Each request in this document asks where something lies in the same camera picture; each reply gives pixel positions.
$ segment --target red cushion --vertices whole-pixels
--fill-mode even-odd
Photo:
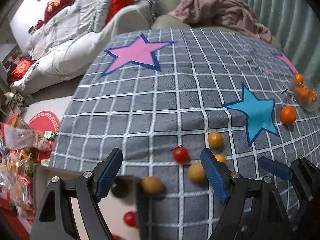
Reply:
[[[44,12],[44,22],[47,23],[53,16],[75,0],[51,0],[47,3]]]
[[[23,76],[25,75],[25,73],[28,71],[28,69],[31,67],[32,64],[33,64],[33,61],[25,59],[24,57],[21,58],[16,68],[9,75],[8,82],[12,83],[23,78]]]
[[[36,29],[40,29],[42,25],[44,25],[44,21],[39,20],[36,24]]]
[[[134,4],[134,0],[113,0],[109,7],[109,13],[106,24],[114,17],[114,15],[120,11],[123,7]]]

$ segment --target metal screw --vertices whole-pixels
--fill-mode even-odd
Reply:
[[[92,172],[91,172],[91,171],[86,171],[86,172],[83,174],[83,176],[84,176],[85,178],[90,178],[91,175],[92,175]]]
[[[266,183],[271,183],[272,179],[270,177],[264,177],[263,179]]]
[[[238,172],[236,172],[236,171],[231,172],[231,177],[237,179],[237,178],[239,178],[239,176],[240,176],[240,174]]]
[[[54,176],[54,177],[51,179],[52,182],[57,182],[58,180],[59,180],[59,177],[58,177],[58,176]]]
[[[247,225],[244,225],[243,227],[241,227],[241,232],[244,232],[247,230]]]

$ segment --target cherry tomato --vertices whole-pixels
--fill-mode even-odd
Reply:
[[[130,227],[136,227],[137,226],[137,219],[136,219],[136,213],[129,211],[123,216],[124,222],[130,226]]]
[[[182,145],[172,150],[172,157],[178,163],[185,163],[188,160],[188,150]]]

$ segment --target pink blanket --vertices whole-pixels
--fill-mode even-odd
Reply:
[[[242,0],[181,0],[169,15],[187,24],[224,26],[248,37],[271,42],[271,33],[260,24]]]

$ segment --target curtain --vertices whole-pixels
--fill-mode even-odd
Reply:
[[[244,0],[284,54],[320,91],[320,21],[306,0]]]

